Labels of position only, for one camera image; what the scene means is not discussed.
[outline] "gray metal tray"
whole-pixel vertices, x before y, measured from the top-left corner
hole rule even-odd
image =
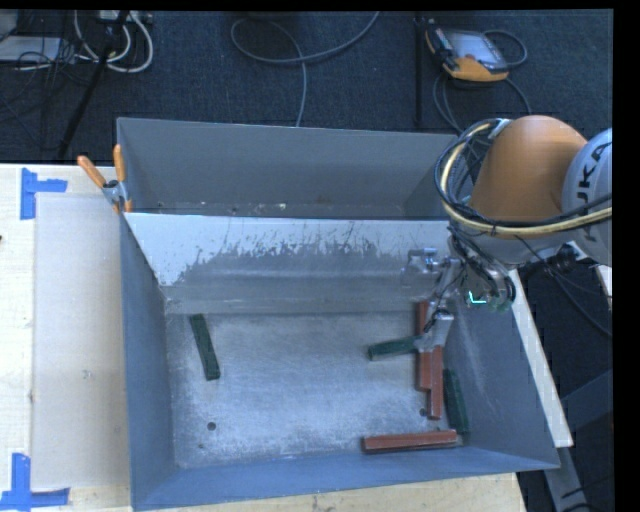
[[[369,454],[365,436],[447,428],[421,414],[414,332],[447,254],[432,166],[448,135],[120,119],[132,505],[219,503],[557,467],[513,314],[458,297],[445,350],[470,429],[459,446]],[[221,376],[207,380],[189,316]]]

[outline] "dark carpet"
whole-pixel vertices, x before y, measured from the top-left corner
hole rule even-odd
[[[80,11],[78,26],[84,40],[99,49],[106,31],[95,13]],[[105,70],[62,156],[61,141],[96,64],[69,59],[29,71],[17,69],[27,67],[26,60],[3,62],[0,162],[74,163],[84,153],[97,164],[111,165],[120,116],[455,133],[484,118],[535,113],[556,117],[587,139],[612,126],[613,9],[424,11],[417,17],[401,11],[381,12],[375,20],[374,14],[152,11],[152,22],[144,25],[153,41],[150,66],[133,73]],[[523,56],[515,36],[526,48],[526,61],[512,70],[508,82],[469,90],[444,81],[446,96],[442,90],[434,96],[441,70],[429,55],[420,57],[425,49],[416,46],[416,23],[421,17],[495,31],[492,39],[511,62]],[[318,56],[304,69],[300,63],[250,58],[232,39],[238,22],[234,35],[245,51],[266,60],[293,59],[299,56],[296,44],[306,56],[327,52],[372,20],[354,44]],[[69,55],[78,48],[73,11],[22,10],[19,21],[21,34],[62,37],[70,43]],[[132,49],[113,64],[139,67],[149,47],[143,31],[128,26]],[[122,41],[117,39],[116,50]],[[445,98],[453,119],[438,109]],[[600,328],[611,330],[611,312],[596,271],[576,265],[565,277],[563,290],[544,270],[523,274],[561,397],[613,366],[612,338]],[[589,503],[578,510],[615,509],[612,424],[607,414],[574,432],[571,452]],[[530,512],[554,510],[542,473],[518,476]]]

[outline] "blue tape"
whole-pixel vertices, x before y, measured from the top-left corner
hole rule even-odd
[[[36,216],[36,192],[64,192],[65,180],[38,181],[38,175],[26,167],[22,168],[22,189],[20,192],[20,219],[34,219]]]
[[[31,512],[33,507],[66,505],[69,488],[50,492],[31,492],[31,459],[21,453],[11,456],[11,490],[0,496],[0,510]]]

